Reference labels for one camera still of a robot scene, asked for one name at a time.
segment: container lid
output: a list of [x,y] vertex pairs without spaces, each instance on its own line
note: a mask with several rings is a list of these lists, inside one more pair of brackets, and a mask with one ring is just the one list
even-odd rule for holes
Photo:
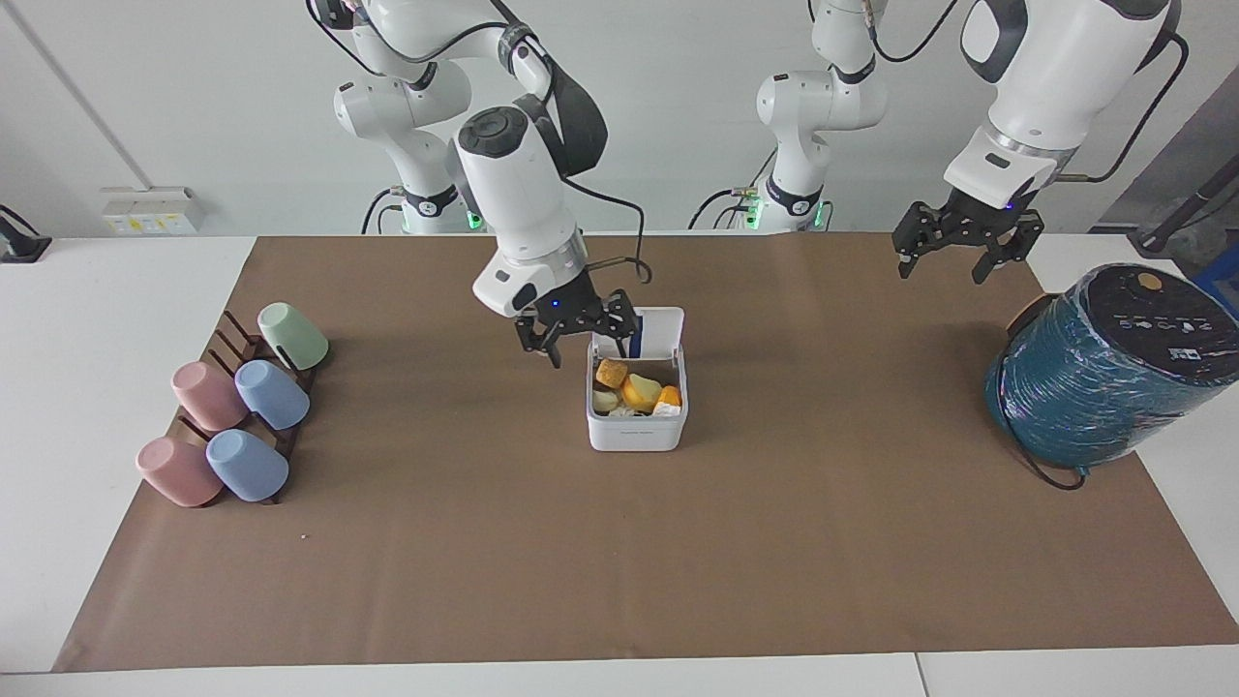
[[[639,328],[624,339],[629,359],[670,359],[684,333],[684,307],[633,307]],[[593,334],[593,345],[603,359],[618,359],[613,338]]]
[[1187,380],[1239,378],[1239,324],[1191,282],[1116,264],[1099,269],[1084,292],[1093,326],[1124,354]]

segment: brown paper surface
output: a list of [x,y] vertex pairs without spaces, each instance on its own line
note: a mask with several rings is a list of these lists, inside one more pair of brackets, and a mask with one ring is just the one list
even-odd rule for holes
[[282,504],[142,485],[56,670],[1239,641],[1137,458],[1062,494],[991,423],[1027,267],[978,287],[975,250],[901,281],[886,235],[652,238],[652,285],[595,280],[685,308],[693,409],[678,451],[602,454],[587,338],[558,373],[524,355],[470,291],[493,249],[260,239],[229,307],[285,300],[332,339]]

